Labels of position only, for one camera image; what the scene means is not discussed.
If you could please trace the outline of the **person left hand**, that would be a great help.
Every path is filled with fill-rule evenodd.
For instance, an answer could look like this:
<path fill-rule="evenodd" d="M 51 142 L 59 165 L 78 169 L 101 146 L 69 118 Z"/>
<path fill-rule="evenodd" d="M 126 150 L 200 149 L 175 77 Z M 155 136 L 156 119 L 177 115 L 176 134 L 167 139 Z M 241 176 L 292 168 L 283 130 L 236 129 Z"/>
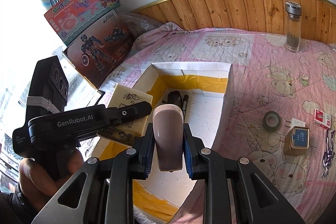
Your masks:
<path fill-rule="evenodd" d="M 54 181 L 36 161 L 23 159 L 19 164 L 21 191 L 34 209 L 40 211 L 83 163 L 82 154 L 78 149 L 75 149 L 66 164 L 66 176 Z"/>

